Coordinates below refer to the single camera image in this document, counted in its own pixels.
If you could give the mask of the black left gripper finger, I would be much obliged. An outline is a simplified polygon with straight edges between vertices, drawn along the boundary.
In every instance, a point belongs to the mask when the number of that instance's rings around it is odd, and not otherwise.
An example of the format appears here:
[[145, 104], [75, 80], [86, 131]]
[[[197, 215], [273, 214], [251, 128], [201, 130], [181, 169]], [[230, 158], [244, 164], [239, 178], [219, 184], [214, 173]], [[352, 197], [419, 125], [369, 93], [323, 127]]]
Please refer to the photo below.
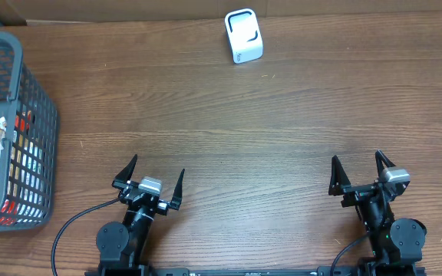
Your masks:
[[127, 183], [134, 172], [138, 155], [135, 154], [131, 161], [114, 177], [115, 182]]
[[181, 205], [183, 199], [183, 177], [185, 169], [182, 169], [179, 178], [177, 180], [170, 205]]

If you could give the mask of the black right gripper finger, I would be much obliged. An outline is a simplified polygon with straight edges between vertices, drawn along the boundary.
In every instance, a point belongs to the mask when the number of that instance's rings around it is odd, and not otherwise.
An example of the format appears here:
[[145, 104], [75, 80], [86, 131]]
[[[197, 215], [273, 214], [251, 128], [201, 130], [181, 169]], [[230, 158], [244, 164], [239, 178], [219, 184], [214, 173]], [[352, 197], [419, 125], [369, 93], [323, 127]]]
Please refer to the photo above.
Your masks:
[[331, 179], [329, 190], [344, 190], [351, 186], [351, 182], [337, 156], [331, 158]]
[[375, 152], [374, 156], [376, 160], [378, 175], [380, 175], [385, 168], [395, 167], [395, 164], [390, 161], [380, 149]]

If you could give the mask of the orange pasta package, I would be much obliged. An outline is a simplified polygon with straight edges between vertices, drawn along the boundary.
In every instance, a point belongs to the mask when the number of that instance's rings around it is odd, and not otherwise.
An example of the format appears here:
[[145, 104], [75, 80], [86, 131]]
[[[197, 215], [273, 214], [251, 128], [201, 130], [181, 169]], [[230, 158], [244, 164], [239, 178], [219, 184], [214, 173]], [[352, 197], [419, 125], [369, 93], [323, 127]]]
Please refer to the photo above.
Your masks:
[[12, 143], [20, 149], [11, 148], [10, 165], [8, 170], [8, 183], [6, 186], [7, 197], [3, 202], [0, 215], [0, 225], [23, 225], [36, 222], [35, 218], [41, 212], [31, 204], [40, 204], [40, 195], [31, 189], [40, 189], [41, 181], [34, 176], [41, 172], [41, 165], [37, 158], [41, 157], [41, 150], [27, 138], [30, 125], [19, 115], [15, 117]]

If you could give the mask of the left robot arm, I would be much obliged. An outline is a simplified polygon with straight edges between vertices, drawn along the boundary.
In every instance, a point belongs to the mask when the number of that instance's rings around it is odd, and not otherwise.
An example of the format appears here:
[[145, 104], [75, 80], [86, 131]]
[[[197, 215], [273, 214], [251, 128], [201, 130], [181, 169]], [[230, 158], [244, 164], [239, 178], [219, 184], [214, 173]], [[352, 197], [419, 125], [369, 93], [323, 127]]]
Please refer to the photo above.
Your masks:
[[154, 269], [141, 262], [150, 227], [156, 214], [166, 215], [179, 210], [183, 198], [184, 171], [177, 180], [172, 199], [160, 198], [162, 182], [144, 177], [140, 182], [131, 179], [137, 156], [115, 177], [112, 186], [119, 190], [118, 202], [127, 206], [122, 222], [108, 222], [97, 233], [96, 246], [100, 261], [95, 272], [98, 276], [147, 276]]

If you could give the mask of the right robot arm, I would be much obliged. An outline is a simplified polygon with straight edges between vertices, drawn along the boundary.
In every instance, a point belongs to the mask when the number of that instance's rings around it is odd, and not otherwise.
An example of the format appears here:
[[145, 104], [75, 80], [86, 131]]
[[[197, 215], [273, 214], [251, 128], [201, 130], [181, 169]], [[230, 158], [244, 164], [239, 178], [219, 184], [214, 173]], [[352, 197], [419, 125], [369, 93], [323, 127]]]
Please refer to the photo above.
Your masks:
[[[331, 158], [330, 196], [341, 196], [341, 206], [355, 208], [365, 233], [343, 248], [329, 267], [330, 275], [425, 275], [416, 263], [423, 258], [426, 226], [413, 218], [396, 219], [390, 203], [409, 186], [409, 172], [375, 152], [378, 177], [371, 184], [353, 186], [341, 161]], [[370, 242], [373, 255], [359, 258], [354, 267], [339, 267], [341, 257], [361, 242]]]

